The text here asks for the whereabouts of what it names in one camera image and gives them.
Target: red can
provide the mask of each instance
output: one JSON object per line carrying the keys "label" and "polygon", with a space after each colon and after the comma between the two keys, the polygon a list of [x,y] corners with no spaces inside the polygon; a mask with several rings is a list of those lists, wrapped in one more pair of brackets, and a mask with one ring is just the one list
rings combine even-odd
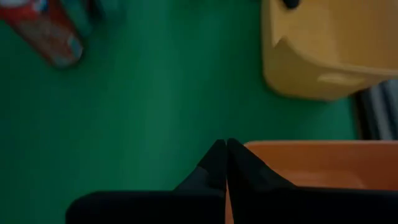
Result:
{"label": "red can", "polygon": [[58,0],[0,0],[0,17],[52,65],[81,58],[83,44]]}

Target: green carpet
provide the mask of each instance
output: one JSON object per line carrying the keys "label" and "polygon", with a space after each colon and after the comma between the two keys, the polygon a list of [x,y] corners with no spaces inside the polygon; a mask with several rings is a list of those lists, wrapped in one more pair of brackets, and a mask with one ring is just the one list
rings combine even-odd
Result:
{"label": "green carpet", "polygon": [[356,138],[349,99],[266,86],[258,2],[127,9],[65,71],[0,24],[1,223],[63,223],[70,202],[94,190],[172,189],[218,138]]}

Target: yellow plastic container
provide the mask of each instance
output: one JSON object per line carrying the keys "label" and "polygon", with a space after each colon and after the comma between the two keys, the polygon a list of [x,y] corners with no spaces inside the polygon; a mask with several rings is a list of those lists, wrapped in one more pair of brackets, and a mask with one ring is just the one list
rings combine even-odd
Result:
{"label": "yellow plastic container", "polygon": [[262,1],[264,77],[290,96],[335,100],[398,78],[398,1]]}

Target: yellow bin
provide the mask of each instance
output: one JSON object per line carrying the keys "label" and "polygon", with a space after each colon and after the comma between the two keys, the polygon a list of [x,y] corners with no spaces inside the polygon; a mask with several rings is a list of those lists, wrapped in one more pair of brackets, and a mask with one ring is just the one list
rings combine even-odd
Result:
{"label": "yellow bin", "polygon": [[335,100],[398,78],[398,1],[262,1],[264,77],[289,96]]}

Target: green floor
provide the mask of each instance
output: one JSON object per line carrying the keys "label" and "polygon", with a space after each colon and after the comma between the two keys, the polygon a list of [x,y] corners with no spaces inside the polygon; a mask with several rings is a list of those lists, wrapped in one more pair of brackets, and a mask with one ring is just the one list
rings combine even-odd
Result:
{"label": "green floor", "polygon": [[351,102],[284,98],[261,76],[259,3],[134,0],[79,66],[0,24],[0,223],[63,223],[106,189],[171,189],[215,139],[354,139]]}

